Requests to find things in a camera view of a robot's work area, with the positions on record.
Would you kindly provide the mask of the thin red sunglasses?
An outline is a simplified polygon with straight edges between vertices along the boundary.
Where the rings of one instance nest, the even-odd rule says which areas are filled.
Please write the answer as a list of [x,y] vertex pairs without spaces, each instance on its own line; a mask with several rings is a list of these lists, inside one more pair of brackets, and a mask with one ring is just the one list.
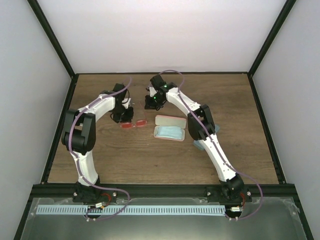
[[147,125],[147,115],[144,109],[144,106],[141,101],[138,101],[133,104],[133,116],[130,121],[126,120],[125,122],[120,123],[120,127],[123,129],[132,129],[132,128],[142,128]]

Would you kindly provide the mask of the pink glasses case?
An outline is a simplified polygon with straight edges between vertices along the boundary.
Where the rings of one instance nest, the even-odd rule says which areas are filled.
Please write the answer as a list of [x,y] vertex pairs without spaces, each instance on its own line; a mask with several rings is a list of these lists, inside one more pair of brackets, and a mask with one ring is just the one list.
[[156,139],[179,141],[185,140],[187,120],[182,117],[156,115],[153,136]]

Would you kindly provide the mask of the light blue cloth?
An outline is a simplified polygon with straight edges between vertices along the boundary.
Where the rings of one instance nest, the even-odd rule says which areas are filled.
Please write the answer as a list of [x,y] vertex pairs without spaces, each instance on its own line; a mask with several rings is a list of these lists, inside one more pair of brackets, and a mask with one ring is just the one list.
[[155,136],[160,138],[182,140],[183,130],[178,126],[159,126]]

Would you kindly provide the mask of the grey glasses case green lining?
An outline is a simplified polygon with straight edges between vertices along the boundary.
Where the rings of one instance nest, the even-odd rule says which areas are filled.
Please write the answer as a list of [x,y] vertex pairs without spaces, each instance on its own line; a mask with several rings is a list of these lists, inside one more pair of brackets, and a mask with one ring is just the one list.
[[[218,133],[219,130],[220,130],[220,126],[217,125],[217,124],[215,124],[215,133]],[[194,141],[193,141],[193,145],[194,145],[196,148],[198,148],[199,150],[201,150],[201,151],[204,151],[204,150],[205,150],[205,148],[200,144],[200,142],[199,142],[198,140],[194,140]]]

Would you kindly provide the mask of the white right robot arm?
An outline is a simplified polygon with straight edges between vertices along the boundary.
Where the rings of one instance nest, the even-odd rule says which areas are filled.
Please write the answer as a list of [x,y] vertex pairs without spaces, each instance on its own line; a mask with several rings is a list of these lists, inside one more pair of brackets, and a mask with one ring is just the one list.
[[217,171],[223,198],[229,202],[236,200],[245,184],[219,143],[209,106],[193,101],[179,86],[165,82],[160,74],[150,79],[148,92],[146,110],[158,111],[168,102],[185,114],[189,135],[204,148]]

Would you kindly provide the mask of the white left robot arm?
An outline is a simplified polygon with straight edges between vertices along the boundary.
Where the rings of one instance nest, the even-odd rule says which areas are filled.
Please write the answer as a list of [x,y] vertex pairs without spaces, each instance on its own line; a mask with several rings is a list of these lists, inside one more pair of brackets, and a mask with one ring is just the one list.
[[97,121],[107,113],[117,124],[132,122],[134,110],[128,86],[117,83],[113,90],[102,91],[84,107],[69,109],[61,134],[61,142],[75,162],[77,182],[86,186],[84,195],[91,202],[97,202],[102,196],[102,189],[96,185],[99,175],[94,165],[93,148],[97,138]]

